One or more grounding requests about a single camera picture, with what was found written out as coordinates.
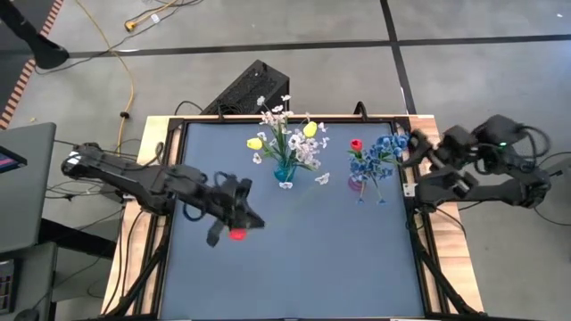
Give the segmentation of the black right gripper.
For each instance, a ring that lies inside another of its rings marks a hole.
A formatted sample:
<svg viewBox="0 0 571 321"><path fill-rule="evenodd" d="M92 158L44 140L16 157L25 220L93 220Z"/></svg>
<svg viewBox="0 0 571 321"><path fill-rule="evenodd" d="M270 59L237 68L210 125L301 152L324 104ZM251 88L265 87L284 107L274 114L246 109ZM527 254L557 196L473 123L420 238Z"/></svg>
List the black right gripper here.
<svg viewBox="0 0 571 321"><path fill-rule="evenodd" d="M476 137L459 125L444 131L435 149L422 130L414 129L410 133L408 148L415 152L401 163L401 167L412 168L426 163L431 169L442 169L446 166L463 169L478 160L477 145Z"/></svg>

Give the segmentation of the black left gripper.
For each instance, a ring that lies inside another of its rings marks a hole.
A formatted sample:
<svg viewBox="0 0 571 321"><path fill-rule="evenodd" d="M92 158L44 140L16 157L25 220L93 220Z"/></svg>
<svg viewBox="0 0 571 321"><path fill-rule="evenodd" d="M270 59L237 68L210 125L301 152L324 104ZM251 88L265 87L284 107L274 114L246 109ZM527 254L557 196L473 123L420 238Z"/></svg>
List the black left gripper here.
<svg viewBox="0 0 571 321"><path fill-rule="evenodd" d="M208 177L201 170L190 166L177 166L177 178L191 183L189 191L177 192L177 197L185 204L183 216L192 222L210 214L217 220L208 230L206 242L214 248L225 229L224 222L233 222L233 228L261 229L265 221L248 203L252 180L239 179L234 174L217 171L214 185L207 185Z"/></svg>

